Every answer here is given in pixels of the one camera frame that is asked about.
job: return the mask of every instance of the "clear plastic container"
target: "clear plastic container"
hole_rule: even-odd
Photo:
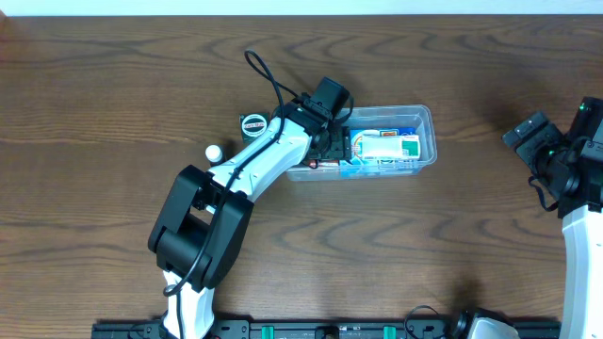
[[[292,181],[316,181],[415,175],[437,158],[432,113],[424,105],[357,107],[344,125],[350,129],[414,127],[419,135],[420,158],[390,164],[320,166],[317,169],[299,165],[289,169],[287,177]]]

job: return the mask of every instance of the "green clip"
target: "green clip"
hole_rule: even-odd
[[[383,339],[396,339],[396,328],[393,326],[383,326]]]
[[[262,339],[274,339],[274,328],[272,326],[262,327]]]

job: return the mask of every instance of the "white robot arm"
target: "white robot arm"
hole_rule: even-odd
[[[259,150],[271,140],[281,123],[280,118],[271,121],[268,130],[245,150],[227,162],[211,168],[213,180],[225,186],[237,164],[242,162],[252,153]],[[279,141],[270,145],[265,151],[250,162],[240,173],[239,178],[233,183],[231,191],[243,192],[251,202],[259,197],[276,178],[285,170],[298,165],[306,156],[310,148],[310,136],[303,127],[287,119],[285,129]],[[212,206],[206,209],[213,213]],[[168,285],[176,285],[181,277],[174,272],[164,271]],[[163,326],[176,338],[179,338],[179,325],[182,325],[185,338],[203,338],[214,322],[212,312],[212,301],[214,289],[204,288],[201,292],[195,292],[190,283],[185,283],[180,292],[181,302],[176,302],[177,296],[169,297],[168,312],[164,317]],[[177,307],[181,307],[182,324],[177,319]]]
[[[563,218],[567,253],[560,339],[603,338],[603,214],[581,206]],[[474,319],[468,339],[519,339],[496,315]]]

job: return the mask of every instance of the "cable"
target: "cable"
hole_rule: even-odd
[[[335,126],[341,125],[342,123],[346,122],[350,118],[351,112],[353,112],[353,110],[354,110],[354,97],[350,96],[350,98],[348,100],[350,101],[350,112],[348,112],[348,114],[346,114],[345,116],[343,116],[339,119],[334,118]]]
[[[262,71],[260,71],[260,69],[258,69],[255,66],[255,64],[253,64],[253,62],[249,58],[248,52],[249,52],[249,54],[252,54],[252,56],[255,57],[256,60],[258,60],[258,62],[260,63],[260,66],[262,66],[262,68],[264,69],[264,71],[266,73],[263,73]],[[290,89],[287,86],[284,86],[283,84],[274,80],[274,77],[272,76],[272,74],[270,74],[270,71],[268,70],[268,68],[264,67],[264,66],[266,66],[266,65],[263,65],[264,61],[260,61],[261,59],[259,58],[259,55],[256,52],[254,52],[252,50],[245,51],[245,60],[247,60],[247,63],[250,66],[252,66],[254,71],[256,71],[258,74],[262,75],[262,77],[264,77],[266,80],[269,80],[272,84],[276,84],[276,86],[280,87],[281,89],[288,91],[291,95],[293,95],[294,98],[299,97],[298,93],[294,92],[292,89]]]
[[[419,339],[419,338],[418,338],[416,335],[414,335],[412,331],[408,331],[408,326],[407,326],[407,323],[408,323],[408,318],[410,318],[410,317],[411,317],[411,315],[413,315],[413,313],[414,313],[414,312],[416,312],[416,311],[418,311],[418,310],[421,310],[421,309],[428,309],[428,310],[432,310],[432,311],[433,311],[433,312],[434,312],[434,313],[435,313],[435,314],[436,314],[436,315],[437,315],[437,316],[438,316],[438,317],[439,317],[441,320],[444,320],[444,317],[442,317],[442,316],[441,316],[439,313],[437,313],[437,311],[435,311],[435,310],[433,309],[433,307],[432,307],[432,306],[429,306],[429,305],[419,305],[419,306],[416,306],[416,307],[415,307],[415,308],[414,308],[414,309],[413,309],[411,312],[409,312],[409,313],[408,313],[408,315],[407,315],[407,316],[404,318],[404,330],[406,331],[406,334],[410,335],[410,336],[411,336],[411,337],[413,337],[414,339]],[[446,333],[444,332],[444,333],[442,333],[442,335],[440,335],[440,336],[438,336],[438,337],[435,337],[435,336],[434,336],[433,338],[435,338],[435,339],[443,339],[443,338],[446,338]]]
[[[184,322],[182,321],[182,293],[178,292],[176,295],[176,320],[178,321],[178,331],[180,332],[180,339],[185,339]]]
[[[559,206],[558,202],[553,202],[550,206],[546,207],[545,192],[543,192],[542,188],[540,188],[539,186],[536,186],[535,184],[532,183],[534,180],[537,180],[537,179],[538,178],[536,178],[535,176],[532,175],[530,178],[528,178],[528,185],[530,185],[530,187],[536,189],[536,193],[538,193],[538,200],[540,201],[540,205],[543,206],[543,208],[547,212],[552,212],[552,211],[556,210],[557,207]]]
[[[255,60],[257,60],[257,62],[260,64],[260,66],[262,67],[262,69],[264,69],[264,72],[266,72],[266,73],[262,73],[259,69],[257,69],[257,67],[251,61],[249,55],[251,55],[253,58],[255,58]],[[165,297],[171,297],[171,296],[178,294],[182,290],[182,287],[185,285],[185,283],[187,283],[188,280],[190,279],[192,272],[194,272],[194,270],[197,268],[197,266],[201,262],[201,258],[203,258],[205,249],[207,248],[207,245],[209,244],[209,239],[211,239],[211,236],[214,233],[214,230],[216,229],[216,220],[218,220],[218,216],[220,215],[222,207],[226,203],[226,197],[228,196],[230,187],[235,182],[235,179],[238,177],[239,173],[242,172],[243,169],[245,168],[245,166],[247,166],[250,162],[252,162],[259,154],[261,154],[263,151],[265,151],[273,143],[278,141],[279,138],[281,137],[281,134],[283,133],[283,130],[285,129],[285,109],[284,109],[285,104],[283,103],[283,95],[281,94],[279,87],[296,95],[295,92],[293,92],[291,89],[288,89],[288,88],[280,85],[278,82],[276,82],[276,80],[274,79],[274,76],[272,76],[272,73],[270,72],[270,69],[268,68],[266,63],[264,63],[264,60],[262,60],[262,58],[256,52],[254,52],[252,50],[246,50],[244,56],[245,56],[245,59],[247,60],[247,62],[252,66],[252,68],[256,72],[260,73],[262,76],[267,78],[270,81],[270,83],[272,84],[272,86],[274,87],[274,91],[276,92],[276,98],[279,101],[279,108],[280,108],[280,113],[281,113],[281,124],[279,126],[278,131],[276,132],[274,137],[271,140],[269,140],[269,142],[267,142],[259,150],[257,150],[255,153],[253,153],[248,158],[243,160],[235,169],[233,169],[233,173],[231,174],[230,178],[228,179],[228,182],[226,183],[226,186],[224,187],[223,194],[220,197],[220,202],[216,206],[216,211],[214,212],[214,217],[211,219],[211,223],[209,225],[209,233],[207,234],[207,237],[205,238],[205,241],[204,241],[203,245],[201,246],[201,249],[197,253],[195,260],[192,262],[190,269],[188,270],[187,274],[182,278],[182,280],[178,284],[176,284],[174,287],[172,287],[172,285],[170,285],[170,286],[167,286],[166,288],[164,288],[163,295]]]

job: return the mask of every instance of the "wooden table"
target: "wooden table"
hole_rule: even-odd
[[[500,141],[536,109],[565,131],[601,96],[596,16],[8,18],[0,40],[0,332],[89,336],[161,315],[146,241],[175,175],[272,110],[245,63],[357,106],[427,105],[418,176],[292,183],[257,202],[218,312],[395,318],[417,304],[561,317],[561,222]]]

